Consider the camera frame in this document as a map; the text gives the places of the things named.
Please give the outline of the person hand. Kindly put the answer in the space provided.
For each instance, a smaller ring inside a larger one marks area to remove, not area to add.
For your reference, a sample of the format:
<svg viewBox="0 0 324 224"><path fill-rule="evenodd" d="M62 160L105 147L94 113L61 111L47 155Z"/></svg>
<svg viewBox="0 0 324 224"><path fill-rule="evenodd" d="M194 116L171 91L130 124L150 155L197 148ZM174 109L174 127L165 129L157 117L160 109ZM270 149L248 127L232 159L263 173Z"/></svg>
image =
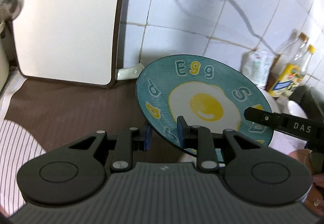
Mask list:
<svg viewBox="0 0 324 224"><path fill-rule="evenodd" d="M323 174L315 174L310 163L311 150L292 151L289 156L304 164L312 173L312 187L304 205L319 216L323 216Z"/></svg>

